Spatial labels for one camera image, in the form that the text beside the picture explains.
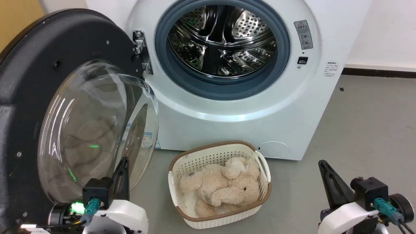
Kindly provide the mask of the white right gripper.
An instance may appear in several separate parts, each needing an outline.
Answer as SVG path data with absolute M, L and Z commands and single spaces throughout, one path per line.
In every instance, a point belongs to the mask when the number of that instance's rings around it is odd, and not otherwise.
M 329 208 L 336 209 L 321 221 L 318 234 L 344 233 L 368 216 L 378 213 L 376 209 L 367 211 L 354 202 L 355 193 L 327 161 L 320 160 L 318 163 Z

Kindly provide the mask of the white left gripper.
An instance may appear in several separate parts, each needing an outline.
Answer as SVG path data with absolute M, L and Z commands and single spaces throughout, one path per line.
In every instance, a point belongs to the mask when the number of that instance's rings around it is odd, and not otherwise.
M 108 209 L 100 209 L 83 234 L 147 234 L 146 211 L 130 202 L 129 158 L 121 158 L 113 176 L 113 198 Z

